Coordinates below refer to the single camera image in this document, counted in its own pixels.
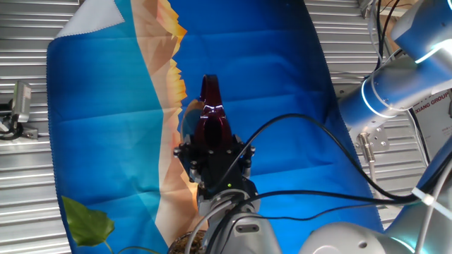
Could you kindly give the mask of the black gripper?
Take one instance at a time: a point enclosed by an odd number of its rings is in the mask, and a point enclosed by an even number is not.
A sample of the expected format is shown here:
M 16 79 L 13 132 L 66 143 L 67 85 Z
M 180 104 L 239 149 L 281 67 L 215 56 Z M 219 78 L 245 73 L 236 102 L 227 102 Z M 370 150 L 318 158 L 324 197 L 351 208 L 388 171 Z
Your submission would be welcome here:
M 195 145 L 193 138 L 193 135 L 185 135 L 173 149 L 173 155 L 181 162 L 189 180 L 200 185 L 199 200 L 211 200 L 227 190 L 244 191 L 251 197 L 256 195 L 256 186 L 249 179 L 254 146 L 245 147 L 245 142 L 233 135 L 231 147 L 214 151 Z

